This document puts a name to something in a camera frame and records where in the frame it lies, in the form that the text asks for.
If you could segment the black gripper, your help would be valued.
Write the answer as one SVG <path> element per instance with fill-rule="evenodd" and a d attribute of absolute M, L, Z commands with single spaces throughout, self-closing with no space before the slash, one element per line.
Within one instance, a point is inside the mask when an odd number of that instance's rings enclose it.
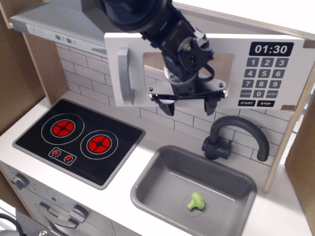
<path fill-rule="evenodd" d="M 172 84 L 163 80 L 147 84 L 146 92 L 168 116 L 174 116 L 176 101 L 197 99 L 204 100 L 204 110 L 210 116 L 215 112 L 218 100 L 225 97 L 225 89 L 226 82 L 219 79 L 196 79 L 184 84 Z"/>

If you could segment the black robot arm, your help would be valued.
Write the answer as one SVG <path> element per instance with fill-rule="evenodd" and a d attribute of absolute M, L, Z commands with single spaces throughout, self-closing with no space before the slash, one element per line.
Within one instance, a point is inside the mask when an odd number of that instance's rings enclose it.
<path fill-rule="evenodd" d="M 149 88 L 150 99 L 169 116 L 179 99 L 203 99 L 207 115 L 224 97 L 224 84 L 208 64 L 214 58 L 205 33 L 194 28 L 170 0 L 103 0 L 109 21 L 128 33 L 140 33 L 161 50 L 164 72 L 173 94 Z"/>

